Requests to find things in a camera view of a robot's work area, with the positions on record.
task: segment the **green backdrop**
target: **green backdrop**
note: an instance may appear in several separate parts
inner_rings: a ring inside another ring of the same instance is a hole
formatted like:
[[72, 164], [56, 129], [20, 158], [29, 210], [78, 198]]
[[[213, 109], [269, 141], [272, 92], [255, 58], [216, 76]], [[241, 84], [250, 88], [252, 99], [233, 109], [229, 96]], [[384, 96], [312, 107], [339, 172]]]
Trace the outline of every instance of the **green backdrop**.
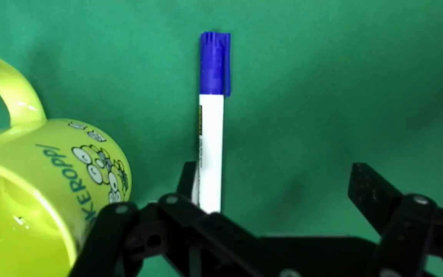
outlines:
[[[232, 32], [226, 215], [260, 235], [375, 239], [346, 196], [352, 161], [443, 204], [443, 0], [0, 0], [0, 56], [49, 116], [118, 139], [138, 204], [196, 156], [196, 41], [209, 28]], [[153, 258], [141, 275], [175, 273]]]

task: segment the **mug handle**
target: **mug handle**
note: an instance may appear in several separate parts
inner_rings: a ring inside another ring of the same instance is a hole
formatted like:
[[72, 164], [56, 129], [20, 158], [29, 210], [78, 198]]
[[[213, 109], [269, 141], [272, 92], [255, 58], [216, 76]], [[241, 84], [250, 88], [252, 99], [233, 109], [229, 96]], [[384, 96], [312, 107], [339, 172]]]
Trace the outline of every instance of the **mug handle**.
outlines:
[[0, 96], [7, 107], [10, 125], [41, 124], [46, 121], [43, 105], [32, 84], [1, 58]]

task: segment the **mug rim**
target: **mug rim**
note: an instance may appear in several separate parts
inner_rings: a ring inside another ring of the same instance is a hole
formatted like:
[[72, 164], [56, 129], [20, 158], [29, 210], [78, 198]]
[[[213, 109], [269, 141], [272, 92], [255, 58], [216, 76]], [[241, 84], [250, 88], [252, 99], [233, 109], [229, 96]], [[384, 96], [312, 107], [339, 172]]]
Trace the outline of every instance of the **mug rim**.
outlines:
[[55, 225], [61, 235], [61, 241], [64, 242], [64, 247], [66, 247], [69, 265], [72, 265], [75, 258], [76, 258], [76, 247], [75, 247], [70, 230], [66, 227], [64, 219], [60, 216], [60, 213], [56, 212], [53, 204], [38, 189], [35, 189], [29, 181], [26, 181], [21, 175], [12, 172], [10, 169], [0, 165], [0, 176], [9, 179], [10, 182], [13, 182], [16, 187], [23, 189], [26, 193], [33, 196], [41, 204], [41, 207], [47, 212], [47, 215], [55, 222]]

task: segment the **printed text on mug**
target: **printed text on mug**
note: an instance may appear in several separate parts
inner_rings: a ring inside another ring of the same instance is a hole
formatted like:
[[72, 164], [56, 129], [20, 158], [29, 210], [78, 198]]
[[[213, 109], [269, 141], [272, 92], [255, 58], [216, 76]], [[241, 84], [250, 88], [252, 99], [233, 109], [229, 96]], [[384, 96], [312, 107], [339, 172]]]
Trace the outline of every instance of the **printed text on mug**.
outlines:
[[50, 159], [52, 165], [60, 169], [60, 173], [67, 179], [69, 189], [75, 195], [76, 202], [81, 205], [84, 219], [92, 219], [96, 215], [92, 195], [86, 189], [83, 179], [80, 178], [73, 165], [70, 162], [66, 162], [66, 155], [60, 153], [60, 149], [55, 145], [38, 142], [35, 145], [43, 147], [41, 152]]

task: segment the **yellow mug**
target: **yellow mug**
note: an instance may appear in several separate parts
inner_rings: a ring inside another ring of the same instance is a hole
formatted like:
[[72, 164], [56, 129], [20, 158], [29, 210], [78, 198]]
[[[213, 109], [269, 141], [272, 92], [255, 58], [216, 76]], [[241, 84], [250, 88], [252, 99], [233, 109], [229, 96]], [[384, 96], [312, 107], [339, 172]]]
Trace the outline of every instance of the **yellow mug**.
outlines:
[[67, 275], [98, 210], [130, 193], [118, 144], [78, 119], [47, 119], [26, 78], [0, 59], [0, 275]]

